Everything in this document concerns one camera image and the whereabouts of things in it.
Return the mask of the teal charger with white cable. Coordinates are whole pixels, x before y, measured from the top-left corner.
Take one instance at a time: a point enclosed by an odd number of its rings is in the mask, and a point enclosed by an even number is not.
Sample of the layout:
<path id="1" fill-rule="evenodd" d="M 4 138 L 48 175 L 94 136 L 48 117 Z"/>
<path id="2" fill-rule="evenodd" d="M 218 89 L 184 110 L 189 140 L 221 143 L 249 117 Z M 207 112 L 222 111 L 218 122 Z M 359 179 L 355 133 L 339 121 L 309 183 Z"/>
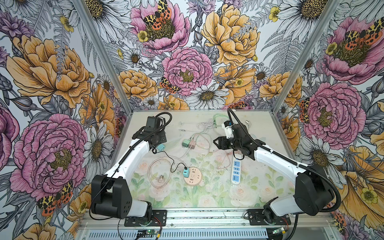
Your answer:
<path id="1" fill-rule="evenodd" d="M 159 144 L 159 145 L 156 147 L 156 149 L 157 149 L 158 152 L 161 152 L 161 151 L 163 151 L 163 150 L 165 149 L 165 146 L 164 146 L 164 144 Z"/>

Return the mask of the round pink power socket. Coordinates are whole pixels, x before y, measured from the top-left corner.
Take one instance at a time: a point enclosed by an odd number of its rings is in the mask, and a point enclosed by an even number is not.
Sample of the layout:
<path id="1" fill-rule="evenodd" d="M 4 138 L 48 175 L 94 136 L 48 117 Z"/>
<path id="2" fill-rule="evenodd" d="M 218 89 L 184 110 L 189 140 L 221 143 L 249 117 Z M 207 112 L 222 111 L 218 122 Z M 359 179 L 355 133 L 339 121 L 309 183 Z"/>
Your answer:
<path id="1" fill-rule="evenodd" d="M 202 172 L 195 167 L 189 168 L 189 176 L 184 177 L 185 183 L 191 187 L 199 185 L 202 179 L 203 179 Z"/>

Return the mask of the teal charger with black cable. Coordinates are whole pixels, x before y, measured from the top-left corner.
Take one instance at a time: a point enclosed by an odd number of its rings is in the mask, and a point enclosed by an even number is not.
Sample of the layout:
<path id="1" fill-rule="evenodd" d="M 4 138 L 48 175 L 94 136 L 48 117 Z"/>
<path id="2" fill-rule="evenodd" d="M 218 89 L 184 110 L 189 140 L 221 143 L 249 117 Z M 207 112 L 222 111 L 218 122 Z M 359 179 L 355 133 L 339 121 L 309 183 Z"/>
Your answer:
<path id="1" fill-rule="evenodd" d="M 184 168 L 184 170 L 183 170 L 184 178 L 188 178 L 189 175 L 190 175 L 190 169 L 189 168 Z"/>

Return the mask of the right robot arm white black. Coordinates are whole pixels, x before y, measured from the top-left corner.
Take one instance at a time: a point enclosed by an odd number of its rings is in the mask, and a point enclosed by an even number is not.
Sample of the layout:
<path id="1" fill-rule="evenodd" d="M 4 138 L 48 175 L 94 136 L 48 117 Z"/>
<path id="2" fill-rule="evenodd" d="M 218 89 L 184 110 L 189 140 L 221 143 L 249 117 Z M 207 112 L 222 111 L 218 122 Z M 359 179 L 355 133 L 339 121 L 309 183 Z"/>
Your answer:
<path id="1" fill-rule="evenodd" d="M 279 172 L 295 185 L 292 196 L 276 197 L 263 206 L 260 214 L 266 225 L 275 225 L 289 214 L 315 216 L 339 209 L 341 194 L 321 166 L 300 163 L 276 152 L 265 142 L 253 138 L 232 109 L 227 113 L 229 119 L 222 124 L 225 135 L 213 143 L 219 150 L 233 152 L 232 181 L 240 182 L 242 160 L 248 157 Z"/>

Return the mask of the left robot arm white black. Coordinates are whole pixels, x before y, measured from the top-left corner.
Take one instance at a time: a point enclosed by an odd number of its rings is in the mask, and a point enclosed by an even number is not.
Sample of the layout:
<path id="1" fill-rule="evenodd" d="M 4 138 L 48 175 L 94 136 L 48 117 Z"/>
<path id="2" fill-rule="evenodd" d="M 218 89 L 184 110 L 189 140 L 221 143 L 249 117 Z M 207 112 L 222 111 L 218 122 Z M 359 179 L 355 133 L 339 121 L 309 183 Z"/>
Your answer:
<path id="1" fill-rule="evenodd" d="M 134 133 L 130 145 L 118 162 L 105 174 L 93 178 L 91 218 L 100 215 L 104 216 L 104 220 L 133 218 L 144 223 L 152 220 L 152 204 L 133 199 L 129 181 L 142 158 L 167 141 L 165 129 L 172 119 L 169 112 L 148 117 L 146 125 Z"/>

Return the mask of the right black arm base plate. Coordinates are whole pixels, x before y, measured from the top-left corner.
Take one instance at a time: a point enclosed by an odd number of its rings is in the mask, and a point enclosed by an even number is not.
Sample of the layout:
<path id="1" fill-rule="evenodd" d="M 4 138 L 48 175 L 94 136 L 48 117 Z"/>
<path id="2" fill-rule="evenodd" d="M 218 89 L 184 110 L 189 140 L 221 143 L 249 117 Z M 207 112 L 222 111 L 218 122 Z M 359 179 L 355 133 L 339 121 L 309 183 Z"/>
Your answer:
<path id="1" fill-rule="evenodd" d="M 291 224 L 288 215 L 279 217 L 266 209 L 248 209 L 243 218 L 248 220 L 251 226 L 289 226 Z"/>

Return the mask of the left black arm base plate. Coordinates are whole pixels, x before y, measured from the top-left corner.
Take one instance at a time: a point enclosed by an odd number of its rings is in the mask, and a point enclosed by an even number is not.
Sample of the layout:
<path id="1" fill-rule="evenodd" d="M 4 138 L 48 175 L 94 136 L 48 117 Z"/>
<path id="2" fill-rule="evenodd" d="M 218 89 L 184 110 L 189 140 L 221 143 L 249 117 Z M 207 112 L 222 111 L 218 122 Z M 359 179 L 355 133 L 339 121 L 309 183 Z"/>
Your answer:
<path id="1" fill-rule="evenodd" d="M 153 210 L 144 217 L 129 217 L 125 219 L 125 227 L 165 227 L 167 210 Z"/>

